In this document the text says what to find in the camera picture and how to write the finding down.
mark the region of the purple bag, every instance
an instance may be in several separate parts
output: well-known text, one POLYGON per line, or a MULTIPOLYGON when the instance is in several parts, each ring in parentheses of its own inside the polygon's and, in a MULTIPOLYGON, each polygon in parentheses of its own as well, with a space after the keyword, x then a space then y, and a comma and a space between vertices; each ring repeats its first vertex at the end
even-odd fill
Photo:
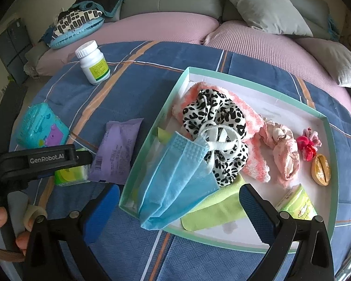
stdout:
POLYGON ((122 184, 130 173, 130 161, 143 118, 110 121, 88 176, 89 181, 122 184))

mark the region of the blue gripper pad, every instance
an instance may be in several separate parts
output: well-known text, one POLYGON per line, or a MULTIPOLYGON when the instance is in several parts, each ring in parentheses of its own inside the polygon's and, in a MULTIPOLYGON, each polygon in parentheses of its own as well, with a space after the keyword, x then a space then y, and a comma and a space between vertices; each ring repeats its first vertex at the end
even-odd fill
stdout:
POLYGON ((96 242, 119 200, 120 188, 113 185, 84 223, 83 240, 87 245, 96 242))
POLYGON ((239 190, 239 201, 263 243, 272 245, 275 225, 245 185, 239 190))

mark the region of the human hand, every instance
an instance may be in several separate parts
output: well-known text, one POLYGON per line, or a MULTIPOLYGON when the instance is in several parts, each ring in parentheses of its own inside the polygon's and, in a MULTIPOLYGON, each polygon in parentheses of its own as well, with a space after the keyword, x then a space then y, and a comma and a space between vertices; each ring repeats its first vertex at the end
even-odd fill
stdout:
MULTIPOLYGON (((4 226, 4 224, 8 220, 8 213, 4 207, 0 207, 0 227, 4 226)), ((18 248, 22 251, 24 255, 26 255, 27 244, 29 242, 30 232, 25 231, 18 235, 16 239, 16 244, 18 248)))

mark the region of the blue face mask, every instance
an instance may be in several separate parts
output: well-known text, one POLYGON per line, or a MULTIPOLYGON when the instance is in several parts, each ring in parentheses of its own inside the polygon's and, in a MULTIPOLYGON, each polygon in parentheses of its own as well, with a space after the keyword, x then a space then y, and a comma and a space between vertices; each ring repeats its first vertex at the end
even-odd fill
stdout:
POLYGON ((219 189, 204 161, 208 151, 203 139, 193 142, 174 133, 148 165, 139 186, 138 214, 142 228, 163 229, 219 189))

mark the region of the pink mattress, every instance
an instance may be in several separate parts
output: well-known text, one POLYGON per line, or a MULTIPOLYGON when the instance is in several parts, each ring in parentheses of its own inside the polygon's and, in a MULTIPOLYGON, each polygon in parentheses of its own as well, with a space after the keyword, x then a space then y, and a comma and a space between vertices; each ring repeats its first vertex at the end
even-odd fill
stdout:
POLYGON ((249 28, 245 22, 228 21, 210 33, 204 45, 229 50, 278 66, 324 90, 351 114, 351 97, 305 49, 283 35, 249 28))
POLYGON ((101 44, 158 40, 201 44, 205 37, 216 30, 216 19, 191 13, 148 13, 128 17, 117 22, 104 23, 95 33, 58 50, 48 50, 39 60, 39 75, 53 76, 74 56, 83 43, 96 40, 101 44))

